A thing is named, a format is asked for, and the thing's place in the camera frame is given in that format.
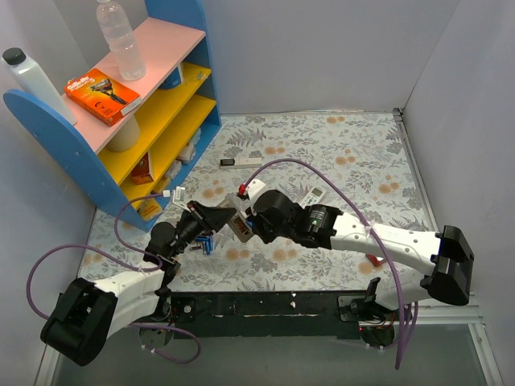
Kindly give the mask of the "grey beige remote control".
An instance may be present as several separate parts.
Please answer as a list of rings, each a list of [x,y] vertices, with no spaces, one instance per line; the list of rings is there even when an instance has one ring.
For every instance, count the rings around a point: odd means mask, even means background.
[[[230,198],[224,199],[221,203],[218,204],[218,207],[234,207],[237,209],[235,203]],[[239,211],[237,209],[236,215],[227,223],[229,228],[233,231],[241,243],[247,243],[253,237],[245,221],[246,219],[240,217]]]

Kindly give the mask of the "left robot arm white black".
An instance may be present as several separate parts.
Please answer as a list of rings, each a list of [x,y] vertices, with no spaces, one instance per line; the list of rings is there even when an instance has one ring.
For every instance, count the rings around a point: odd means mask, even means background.
[[[159,222],[151,229],[150,256],[139,267],[97,281],[74,280],[43,325],[41,340],[85,366],[125,326],[147,316],[165,320],[171,312],[167,286],[179,269],[175,257],[202,233],[219,232],[236,214],[234,207],[189,202],[177,224]]]

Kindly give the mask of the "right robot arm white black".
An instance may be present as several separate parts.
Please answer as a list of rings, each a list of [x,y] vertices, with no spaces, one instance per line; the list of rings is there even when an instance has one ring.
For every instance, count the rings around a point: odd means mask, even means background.
[[[451,306],[469,303],[475,257],[457,227],[419,232],[365,225],[336,207],[301,207],[282,192],[265,187],[241,187],[239,195],[249,200],[253,233],[266,244],[282,237],[305,248],[370,254],[406,266],[404,273],[381,279],[375,292],[364,299],[370,318],[385,318],[399,306],[428,298]]]

